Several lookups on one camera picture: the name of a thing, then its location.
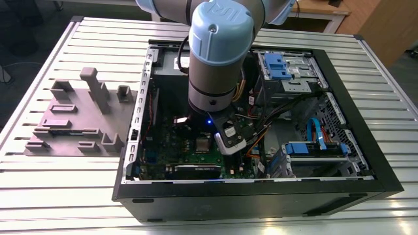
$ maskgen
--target open computer tower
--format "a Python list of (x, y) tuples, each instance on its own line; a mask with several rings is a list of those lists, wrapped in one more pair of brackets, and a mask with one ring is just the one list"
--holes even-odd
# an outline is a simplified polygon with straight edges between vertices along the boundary
[(247, 147), (228, 156), (210, 116), (188, 122), (177, 51), (149, 42), (120, 157), (113, 200), (138, 221), (328, 215), (403, 190), (323, 50), (251, 48), (229, 122)]

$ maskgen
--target slotted aluminum tabletop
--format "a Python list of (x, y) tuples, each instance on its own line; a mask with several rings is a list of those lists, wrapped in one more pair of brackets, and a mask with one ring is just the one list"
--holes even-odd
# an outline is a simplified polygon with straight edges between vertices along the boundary
[(416, 108), (367, 44), (349, 35), (261, 30), (255, 44), (325, 50), (404, 187), (385, 200), (331, 216), (141, 224), (110, 200), (117, 158), (22, 155), (52, 99), (53, 81), (65, 79), (74, 88), (86, 88), (78, 71), (96, 67), (108, 89), (128, 85), (136, 90), (148, 39), (180, 41), (186, 32), (176, 23), (96, 18), (69, 23), (0, 134), (0, 232), (416, 234)]

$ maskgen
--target ur logo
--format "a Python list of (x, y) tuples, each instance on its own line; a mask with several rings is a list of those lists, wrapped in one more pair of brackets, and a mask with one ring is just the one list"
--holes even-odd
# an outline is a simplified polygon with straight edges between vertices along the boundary
[(237, 17), (238, 11), (229, 7), (224, 7), (218, 5), (218, 3), (213, 4), (210, 9), (208, 10), (212, 14), (221, 16), (224, 20), (233, 21)]

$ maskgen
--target green circuit board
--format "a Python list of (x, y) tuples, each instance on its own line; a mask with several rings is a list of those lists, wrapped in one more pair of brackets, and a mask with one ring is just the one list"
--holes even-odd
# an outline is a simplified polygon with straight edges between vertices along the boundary
[(144, 149), (142, 155), (146, 161), (141, 165), (142, 178), (146, 180), (166, 180), (165, 171), (173, 165), (216, 165), (221, 167), (221, 179), (248, 179), (253, 178), (252, 164), (240, 164), (234, 170), (225, 168), (225, 158), (218, 152), (217, 145), (208, 133), (208, 151), (196, 150), (196, 139), (184, 139), (176, 135), (172, 128), (162, 128), (160, 148)]

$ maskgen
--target wooden cabinet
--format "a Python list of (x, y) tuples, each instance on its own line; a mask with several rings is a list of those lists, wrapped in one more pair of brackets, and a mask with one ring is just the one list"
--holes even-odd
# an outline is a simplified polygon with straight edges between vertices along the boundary
[(336, 33), (359, 34), (385, 66), (418, 39), (418, 0), (343, 0), (351, 9)]

